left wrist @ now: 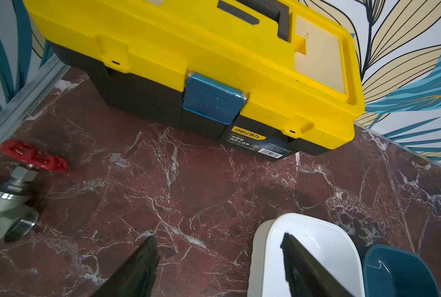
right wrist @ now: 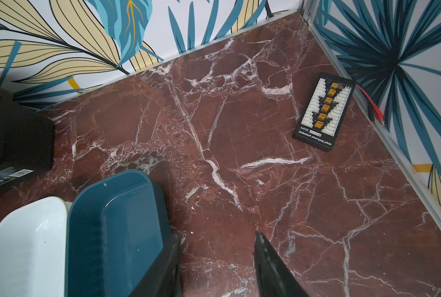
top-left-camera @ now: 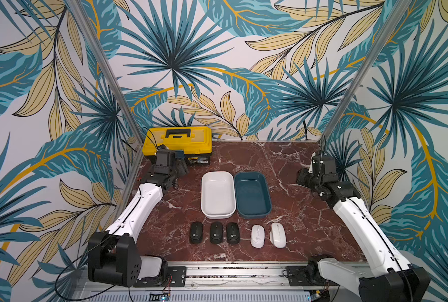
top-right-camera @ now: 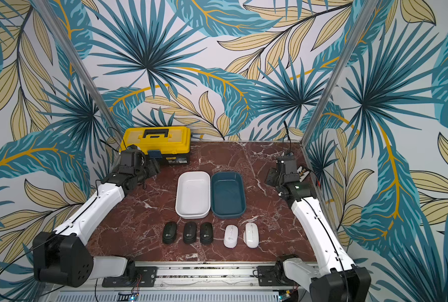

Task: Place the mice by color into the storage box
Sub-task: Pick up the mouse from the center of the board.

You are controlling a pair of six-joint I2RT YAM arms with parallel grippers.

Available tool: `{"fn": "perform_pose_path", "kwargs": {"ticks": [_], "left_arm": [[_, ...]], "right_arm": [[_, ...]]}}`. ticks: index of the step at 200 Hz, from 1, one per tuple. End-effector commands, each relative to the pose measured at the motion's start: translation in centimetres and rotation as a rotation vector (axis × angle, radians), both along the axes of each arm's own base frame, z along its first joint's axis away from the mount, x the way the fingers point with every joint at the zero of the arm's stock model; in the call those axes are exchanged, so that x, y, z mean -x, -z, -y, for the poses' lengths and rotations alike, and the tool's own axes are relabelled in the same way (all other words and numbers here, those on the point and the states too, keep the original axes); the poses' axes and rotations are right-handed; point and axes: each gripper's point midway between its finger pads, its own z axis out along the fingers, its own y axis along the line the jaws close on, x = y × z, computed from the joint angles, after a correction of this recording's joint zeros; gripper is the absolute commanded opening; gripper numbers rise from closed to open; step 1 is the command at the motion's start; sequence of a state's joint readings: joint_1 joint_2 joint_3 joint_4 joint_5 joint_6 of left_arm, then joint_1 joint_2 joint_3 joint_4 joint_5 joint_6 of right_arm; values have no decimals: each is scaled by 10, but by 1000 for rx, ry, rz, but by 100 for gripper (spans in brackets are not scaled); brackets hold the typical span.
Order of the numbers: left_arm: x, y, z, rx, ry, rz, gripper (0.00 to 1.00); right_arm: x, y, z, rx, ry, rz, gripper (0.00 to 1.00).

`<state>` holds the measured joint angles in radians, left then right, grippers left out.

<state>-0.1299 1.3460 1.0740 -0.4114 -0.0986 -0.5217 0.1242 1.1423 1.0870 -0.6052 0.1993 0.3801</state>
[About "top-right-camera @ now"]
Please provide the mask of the white mouse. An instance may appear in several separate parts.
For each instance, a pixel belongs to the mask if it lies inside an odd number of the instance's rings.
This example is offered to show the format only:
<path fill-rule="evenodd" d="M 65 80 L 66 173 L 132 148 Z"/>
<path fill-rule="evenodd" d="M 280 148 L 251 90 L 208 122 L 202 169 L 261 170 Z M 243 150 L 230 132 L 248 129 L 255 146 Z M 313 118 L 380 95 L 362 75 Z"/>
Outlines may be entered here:
<path fill-rule="evenodd" d="M 238 242 L 238 227 L 235 225 L 227 225 L 224 235 L 224 246 L 233 249 Z"/>
<path fill-rule="evenodd" d="M 251 249 L 256 249 L 259 246 L 259 228 L 255 223 L 251 222 L 245 225 L 243 240 Z"/>

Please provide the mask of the black mouse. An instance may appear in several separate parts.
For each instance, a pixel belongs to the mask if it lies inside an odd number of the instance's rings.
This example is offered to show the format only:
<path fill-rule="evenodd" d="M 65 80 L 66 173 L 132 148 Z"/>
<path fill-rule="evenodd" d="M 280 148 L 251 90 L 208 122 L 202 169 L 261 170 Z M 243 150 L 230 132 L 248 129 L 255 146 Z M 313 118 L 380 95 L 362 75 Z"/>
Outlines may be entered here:
<path fill-rule="evenodd" d="M 162 232 L 162 242 L 164 244 L 171 244 L 177 238 L 177 223 L 175 221 L 167 222 Z"/>
<path fill-rule="evenodd" d="M 197 224 L 193 221 L 187 222 L 184 226 L 182 237 L 185 244 L 195 243 L 197 239 Z"/>
<path fill-rule="evenodd" d="M 214 240 L 213 225 L 205 222 L 200 226 L 200 243 L 202 245 L 210 245 Z"/>

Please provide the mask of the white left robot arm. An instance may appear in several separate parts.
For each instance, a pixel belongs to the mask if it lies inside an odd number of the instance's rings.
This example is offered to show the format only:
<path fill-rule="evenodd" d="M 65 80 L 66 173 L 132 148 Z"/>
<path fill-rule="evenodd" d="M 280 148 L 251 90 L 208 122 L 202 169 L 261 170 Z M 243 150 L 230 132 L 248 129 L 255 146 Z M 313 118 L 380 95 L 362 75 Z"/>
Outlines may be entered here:
<path fill-rule="evenodd" d="M 53 231 L 40 232 L 34 238 L 34 278 L 73 288 L 99 278 L 122 278 L 128 283 L 136 280 L 134 261 L 119 256 L 93 256 L 86 245 L 108 213 L 138 185 L 159 172 L 157 160 L 137 146 L 122 151 L 119 164 L 75 214 Z"/>

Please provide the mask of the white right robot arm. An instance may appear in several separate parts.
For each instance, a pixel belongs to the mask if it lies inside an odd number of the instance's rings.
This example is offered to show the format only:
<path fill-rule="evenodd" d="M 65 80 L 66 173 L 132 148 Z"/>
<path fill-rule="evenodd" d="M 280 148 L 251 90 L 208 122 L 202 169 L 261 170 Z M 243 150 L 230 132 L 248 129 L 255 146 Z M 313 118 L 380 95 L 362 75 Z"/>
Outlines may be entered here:
<path fill-rule="evenodd" d="M 298 257 L 286 259 L 285 277 L 302 286 L 312 301 L 365 301 L 371 275 L 346 253 L 311 186 L 300 181 L 295 157 L 280 156 L 275 162 L 266 184 L 276 189 L 300 222 L 318 265 L 314 268 Z"/>

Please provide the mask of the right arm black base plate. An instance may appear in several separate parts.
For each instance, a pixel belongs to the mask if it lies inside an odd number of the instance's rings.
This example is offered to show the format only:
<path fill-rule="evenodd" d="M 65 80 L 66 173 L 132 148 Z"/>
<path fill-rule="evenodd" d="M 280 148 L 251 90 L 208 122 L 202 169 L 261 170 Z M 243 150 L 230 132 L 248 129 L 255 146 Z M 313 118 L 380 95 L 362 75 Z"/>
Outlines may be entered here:
<path fill-rule="evenodd" d="M 258 266 L 253 275 L 259 286 L 294 286 L 294 282 L 284 275 L 282 269 L 275 266 Z"/>

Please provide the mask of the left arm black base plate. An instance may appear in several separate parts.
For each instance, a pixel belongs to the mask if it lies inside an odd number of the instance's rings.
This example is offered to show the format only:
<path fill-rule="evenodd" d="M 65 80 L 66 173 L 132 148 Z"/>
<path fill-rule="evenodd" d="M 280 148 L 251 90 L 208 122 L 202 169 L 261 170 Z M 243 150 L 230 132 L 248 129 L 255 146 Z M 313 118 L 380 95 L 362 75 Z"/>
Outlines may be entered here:
<path fill-rule="evenodd" d="M 120 277 L 103 279 L 103 288 L 153 288 L 157 277 L 157 267 L 136 267 Z"/>

